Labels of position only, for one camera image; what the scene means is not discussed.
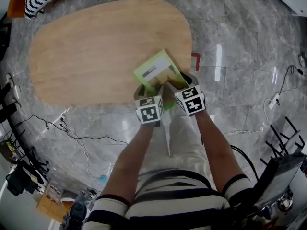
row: pants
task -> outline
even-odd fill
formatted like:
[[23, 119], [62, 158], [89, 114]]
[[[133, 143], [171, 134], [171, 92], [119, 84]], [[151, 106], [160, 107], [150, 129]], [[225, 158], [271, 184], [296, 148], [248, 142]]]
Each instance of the pants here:
[[[2, 102], [7, 93], [10, 91], [11, 86], [7, 83], [3, 89], [0, 90], [0, 101]], [[0, 110], [0, 123], [3, 123], [9, 116], [17, 111], [16, 105], [14, 103], [9, 104]]]
[[161, 126], [154, 129], [139, 180], [143, 181], [148, 175], [151, 176], [159, 170], [176, 168], [205, 176], [215, 188], [205, 147], [201, 144], [200, 135], [195, 132], [191, 117], [179, 106], [170, 110], [170, 116], [169, 150], [165, 127], [161, 122]]

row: marble floor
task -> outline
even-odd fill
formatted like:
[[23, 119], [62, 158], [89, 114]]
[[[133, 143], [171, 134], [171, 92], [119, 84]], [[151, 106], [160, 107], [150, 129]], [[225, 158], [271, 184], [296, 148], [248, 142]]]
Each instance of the marble floor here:
[[[108, 135], [129, 142], [139, 127], [134, 103], [55, 106], [38, 99], [31, 84], [27, 55], [35, 33], [51, 21], [86, 7], [115, 0], [60, 0], [39, 14], [35, 21], [13, 19], [10, 47], [0, 63], [1, 84], [5, 73], [13, 75], [18, 85], [10, 93], [19, 97], [22, 109], [12, 118], [17, 123], [35, 114], [58, 124], [65, 115], [68, 126], [80, 137]], [[298, 68], [298, 53], [306, 50], [306, 21], [291, 16], [280, 0], [165, 0], [187, 18], [192, 31], [193, 52], [201, 54], [201, 66], [191, 72], [200, 80], [209, 114], [230, 144], [241, 148], [254, 162], [259, 175], [264, 165], [259, 158], [270, 156], [266, 139], [272, 138], [269, 125], [286, 128], [284, 116], [307, 120], [307, 78], [289, 74], [281, 93], [280, 106], [270, 110], [266, 98], [281, 88], [288, 66]], [[163, 123], [169, 125], [169, 115]], [[50, 177], [71, 190], [86, 186], [99, 189], [87, 173], [87, 158], [74, 139], [44, 122], [31, 118], [20, 127], [26, 129], [24, 140], [35, 146], [39, 156], [50, 161]], [[106, 175], [125, 147], [109, 138], [85, 139], [89, 171], [94, 178]], [[237, 154], [244, 172], [255, 182], [247, 162]]]

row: shirt sleeve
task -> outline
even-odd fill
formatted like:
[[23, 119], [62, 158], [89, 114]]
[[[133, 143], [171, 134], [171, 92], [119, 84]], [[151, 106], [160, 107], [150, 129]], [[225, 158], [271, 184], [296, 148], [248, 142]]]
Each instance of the shirt sleeve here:
[[226, 183], [222, 195], [233, 207], [237, 207], [251, 193], [252, 185], [248, 177], [244, 174], [234, 176]]
[[125, 214], [129, 207], [129, 202], [120, 196], [99, 196], [83, 230], [108, 230], [113, 226], [122, 226], [128, 221]]

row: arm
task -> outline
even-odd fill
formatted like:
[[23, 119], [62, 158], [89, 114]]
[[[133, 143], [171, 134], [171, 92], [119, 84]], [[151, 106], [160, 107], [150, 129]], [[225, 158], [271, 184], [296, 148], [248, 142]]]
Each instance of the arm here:
[[216, 189], [221, 193], [234, 176], [243, 174], [234, 153], [206, 111], [195, 114]]
[[151, 140], [154, 123], [141, 125], [138, 133], [121, 152], [101, 195], [120, 196], [131, 203], [134, 199], [139, 172]]

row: table top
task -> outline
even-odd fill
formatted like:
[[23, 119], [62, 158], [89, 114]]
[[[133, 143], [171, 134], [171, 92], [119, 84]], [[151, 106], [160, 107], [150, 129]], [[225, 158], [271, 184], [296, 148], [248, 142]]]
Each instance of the table top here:
[[40, 29], [29, 51], [30, 76], [37, 96], [51, 104], [130, 102], [138, 66], [165, 49], [188, 72], [191, 47], [189, 25], [171, 4], [115, 1]]

